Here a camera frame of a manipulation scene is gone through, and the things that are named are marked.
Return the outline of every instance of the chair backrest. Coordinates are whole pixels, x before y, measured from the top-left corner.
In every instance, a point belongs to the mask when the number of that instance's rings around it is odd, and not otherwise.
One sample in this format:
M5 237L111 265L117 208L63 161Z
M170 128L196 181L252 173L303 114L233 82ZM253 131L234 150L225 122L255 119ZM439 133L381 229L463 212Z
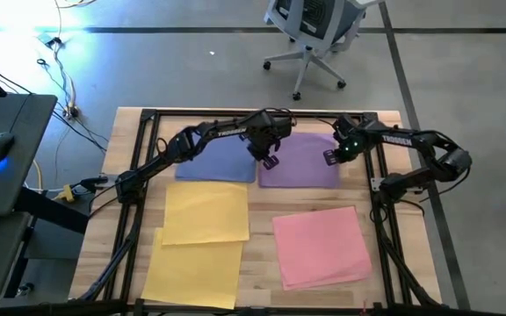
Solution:
M380 1L271 0L265 21L305 45L327 49L347 32L357 32L366 7Z

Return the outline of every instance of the blue cloth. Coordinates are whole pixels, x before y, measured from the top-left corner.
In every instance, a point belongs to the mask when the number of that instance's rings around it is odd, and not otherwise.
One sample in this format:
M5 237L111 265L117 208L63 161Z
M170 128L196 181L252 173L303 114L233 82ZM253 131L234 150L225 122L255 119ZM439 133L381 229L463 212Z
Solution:
M193 139L198 141L199 136L193 135ZM212 140L191 162L177 166L175 179L254 183L257 164L247 150L248 145L237 135Z

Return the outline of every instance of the black desk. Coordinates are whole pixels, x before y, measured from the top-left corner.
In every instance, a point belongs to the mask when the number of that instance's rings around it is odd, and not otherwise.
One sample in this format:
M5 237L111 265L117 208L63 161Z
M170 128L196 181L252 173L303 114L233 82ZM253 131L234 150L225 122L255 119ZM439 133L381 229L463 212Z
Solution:
M7 161L0 168L0 296L31 214L56 223L61 218L84 216L22 188L56 101L55 96L0 97L0 132L9 132L12 126L11 132L15 135L15 143ZM84 226L72 228L66 224L65 227L79 233L84 232Z

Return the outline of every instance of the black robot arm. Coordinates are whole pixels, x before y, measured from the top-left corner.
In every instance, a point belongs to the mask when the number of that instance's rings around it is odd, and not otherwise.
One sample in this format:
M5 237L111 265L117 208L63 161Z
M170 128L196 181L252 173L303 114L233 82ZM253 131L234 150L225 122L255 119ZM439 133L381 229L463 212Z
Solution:
M410 188L426 189L433 181L455 181L472 165L467 151L436 131L389 127L369 118L357 123L348 115L338 118L333 128L333 137L339 146L324 153L328 165L351 162L380 143L413 148L423 156L423 167L406 175L392 173L381 182L379 193L383 203L398 202ZM445 154L437 158L435 148L444 150Z
M286 114L277 118L274 113ZM197 126L188 126L177 133L167 144L165 151L136 170L120 174L116 180L116 191L121 203L130 203L140 196L144 183L151 177L168 168L173 163L192 160L199 155L206 144L222 137L240 135L248 140L248 150L253 157L262 161L267 169L278 164L278 159L270 155L280 147L280 140L289 136L296 122L288 110L262 109L252 112L244 118L224 121L203 122ZM193 134L199 136L194 141Z

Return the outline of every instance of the chair base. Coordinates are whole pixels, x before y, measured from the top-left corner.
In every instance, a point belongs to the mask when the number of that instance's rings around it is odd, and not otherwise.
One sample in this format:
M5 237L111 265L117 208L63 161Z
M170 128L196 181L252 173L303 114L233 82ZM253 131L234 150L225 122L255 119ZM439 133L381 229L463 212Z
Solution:
M278 54L270 57L266 57L264 59L263 67L266 70L271 68L271 61L290 61L290 60L302 60L302 64L300 66L300 74L298 75L298 79L296 80L296 85L294 86L293 99L294 101L300 100L300 85L304 80L304 75L306 74L307 65L310 62L313 62L319 68L325 70L328 74L334 76L338 82L337 87L342 89L346 86L346 83L341 75L339 75L327 62L323 60L322 57L319 57L313 49L308 49L304 47L304 49L300 52L291 52L285 54Z

